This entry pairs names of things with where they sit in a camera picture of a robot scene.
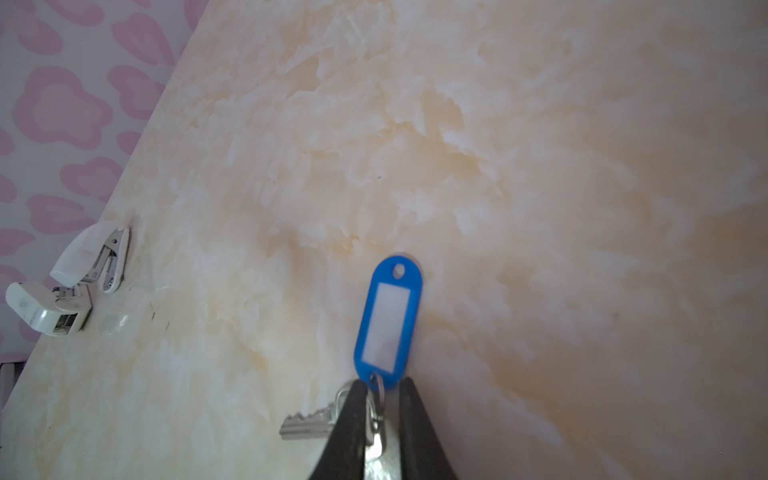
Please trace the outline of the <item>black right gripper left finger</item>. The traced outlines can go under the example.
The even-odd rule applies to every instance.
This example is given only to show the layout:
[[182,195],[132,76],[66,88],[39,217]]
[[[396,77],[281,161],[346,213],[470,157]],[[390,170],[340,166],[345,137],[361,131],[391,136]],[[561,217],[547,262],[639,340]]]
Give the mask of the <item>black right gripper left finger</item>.
[[336,422],[309,478],[360,480],[364,477],[368,387],[354,380],[337,405]]

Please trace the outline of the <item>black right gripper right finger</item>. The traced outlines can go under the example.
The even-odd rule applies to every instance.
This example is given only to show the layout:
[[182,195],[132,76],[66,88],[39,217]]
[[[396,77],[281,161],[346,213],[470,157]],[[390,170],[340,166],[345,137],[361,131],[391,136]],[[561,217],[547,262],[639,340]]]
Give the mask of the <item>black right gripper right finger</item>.
[[399,449],[403,480],[457,480],[415,382],[399,384]]

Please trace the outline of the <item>blue key tag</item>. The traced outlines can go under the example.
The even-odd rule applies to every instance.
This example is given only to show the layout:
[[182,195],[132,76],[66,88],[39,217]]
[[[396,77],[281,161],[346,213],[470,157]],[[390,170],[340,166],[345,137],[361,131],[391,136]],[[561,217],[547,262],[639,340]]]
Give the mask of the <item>blue key tag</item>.
[[375,268],[353,355],[370,389],[390,390],[404,378],[422,291],[421,270],[408,256],[390,256]]

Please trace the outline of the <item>silver key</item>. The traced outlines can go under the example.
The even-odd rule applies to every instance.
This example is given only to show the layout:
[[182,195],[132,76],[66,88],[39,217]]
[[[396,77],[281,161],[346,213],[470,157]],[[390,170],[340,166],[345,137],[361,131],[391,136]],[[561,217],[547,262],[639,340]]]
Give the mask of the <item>silver key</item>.
[[[280,426],[280,437],[283,440],[328,438],[340,417],[351,387],[352,381],[345,383],[328,405],[311,414],[297,412],[287,416]],[[369,390],[367,393],[366,415],[365,459],[372,462],[384,454],[386,447],[383,403],[377,391]]]

